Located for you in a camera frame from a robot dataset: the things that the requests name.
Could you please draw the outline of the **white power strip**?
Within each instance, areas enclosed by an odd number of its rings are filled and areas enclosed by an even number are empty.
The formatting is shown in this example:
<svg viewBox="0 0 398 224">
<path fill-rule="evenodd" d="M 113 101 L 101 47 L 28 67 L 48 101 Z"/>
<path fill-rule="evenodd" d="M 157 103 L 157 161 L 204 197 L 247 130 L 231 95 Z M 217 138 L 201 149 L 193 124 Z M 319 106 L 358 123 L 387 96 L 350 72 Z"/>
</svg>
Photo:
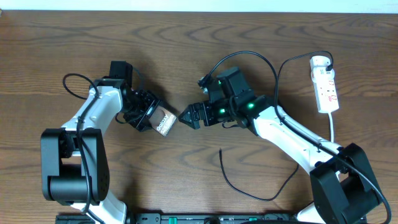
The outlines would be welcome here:
<svg viewBox="0 0 398 224">
<path fill-rule="evenodd" d="M 319 113 L 332 113 L 339 109 L 335 85 L 335 71 L 326 71 L 326 67 L 317 66 L 312 69 L 315 98 Z"/>
</svg>

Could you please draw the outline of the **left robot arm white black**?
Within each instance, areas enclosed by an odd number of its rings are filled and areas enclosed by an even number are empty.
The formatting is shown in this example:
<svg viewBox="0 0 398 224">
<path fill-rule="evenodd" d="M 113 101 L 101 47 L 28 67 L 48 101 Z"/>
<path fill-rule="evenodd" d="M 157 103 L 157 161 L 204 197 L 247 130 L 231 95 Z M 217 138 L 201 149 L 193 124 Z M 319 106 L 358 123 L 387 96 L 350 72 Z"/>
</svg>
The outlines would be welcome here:
<svg viewBox="0 0 398 224">
<path fill-rule="evenodd" d="M 159 104 L 150 91 L 133 90 L 127 80 L 91 82 L 78 112 L 61 128 L 48 128 L 40 137 L 45 199 L 78 209 L 93 223 L 134 223 L 127 205 L 109 189 L 103 136 L 119 113 L 139 131 L 153 128 L 150 118 Z"/>
</svg>

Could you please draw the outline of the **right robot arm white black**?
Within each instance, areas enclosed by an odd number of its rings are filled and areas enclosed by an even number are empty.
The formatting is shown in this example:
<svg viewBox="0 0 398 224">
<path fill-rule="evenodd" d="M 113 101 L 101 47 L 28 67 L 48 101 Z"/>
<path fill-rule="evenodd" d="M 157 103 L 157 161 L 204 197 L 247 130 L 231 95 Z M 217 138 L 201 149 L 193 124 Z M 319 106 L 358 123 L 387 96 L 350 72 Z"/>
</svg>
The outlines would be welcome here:
<svg viewBox="0 0 398 224">
<path fill-rule="evenodd" d="M 181 123 L 199 129 L 235 121 L 275 144 L 310 176 L 313 202 L 298 212 L 298 223 L 359 223 L 371 210 L 388 202 L 367 155 L 356 144 L 342 147 L 296 122 L 265 95 L 252 90 L 216 91 L 207 101 L 190 104 Z"/>
</svg>

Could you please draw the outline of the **white charger plug adapter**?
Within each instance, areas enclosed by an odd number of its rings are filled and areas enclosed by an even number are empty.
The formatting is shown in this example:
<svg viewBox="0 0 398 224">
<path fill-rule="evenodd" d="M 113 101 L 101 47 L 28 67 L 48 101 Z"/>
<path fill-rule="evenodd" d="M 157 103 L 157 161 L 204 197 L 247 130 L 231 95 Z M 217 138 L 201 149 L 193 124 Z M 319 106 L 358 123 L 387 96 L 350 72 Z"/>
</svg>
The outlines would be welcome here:
<svg viewBox="0 0 398 224">
<path fill-rule="evenodd" d="M 316 55 L 310 59 L 310 68 L 313 70 L 315 67 L 327 67 L 331 61 L 326 56 Z"/>
</svg>

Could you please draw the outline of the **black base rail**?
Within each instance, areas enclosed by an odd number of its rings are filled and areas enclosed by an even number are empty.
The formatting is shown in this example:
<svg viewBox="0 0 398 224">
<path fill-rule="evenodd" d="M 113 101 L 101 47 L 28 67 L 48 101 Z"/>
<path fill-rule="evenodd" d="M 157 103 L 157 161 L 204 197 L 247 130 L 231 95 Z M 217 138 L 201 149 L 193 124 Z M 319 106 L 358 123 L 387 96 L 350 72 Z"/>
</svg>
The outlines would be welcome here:
<svg viewBox="0 0 398 224">
<path fill-rule="evenodd" d="M 158 213 L 138 213 L 126 223 L 136 224 L 233 224 L 233 223 L 298 223 L 287 213 L 268 213 L 265 215 L 161 215 Z"/>
</svg>

